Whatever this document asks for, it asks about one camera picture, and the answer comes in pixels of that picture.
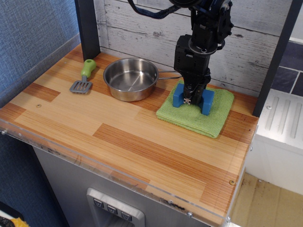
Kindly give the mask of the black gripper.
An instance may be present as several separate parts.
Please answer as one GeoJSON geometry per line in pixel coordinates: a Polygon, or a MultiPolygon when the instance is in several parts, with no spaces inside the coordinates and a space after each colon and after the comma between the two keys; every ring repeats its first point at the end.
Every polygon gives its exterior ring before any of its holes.
{"type": "Polygon", "coordinates": [[[175,48],[174,70],[184,79],[183,103],[200,105],[203,91],[211,80],[208,67],[210,56],[195,52],[190,45],[190,35],[179,37],[175,48]]]}

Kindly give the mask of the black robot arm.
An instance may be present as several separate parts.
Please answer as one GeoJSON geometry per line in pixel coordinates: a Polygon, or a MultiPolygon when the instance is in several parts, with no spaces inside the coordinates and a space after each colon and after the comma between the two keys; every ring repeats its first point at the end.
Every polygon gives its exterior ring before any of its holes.
{"type": "Polygon", "coordinates": [[[179,37],[176,49],[174,70],[184,80],[183,102],[198,105],[202,94],[211,80],[208,67],[210,56],[225,45],[225,38],[231,35],[234,27],[231,22],[230,0],[173,0],[172,6],[159,12],[151,12],[128,2],[133,10],[153,19],[163,19],[181,8],[191,12],[191,35],[179,37]]]}

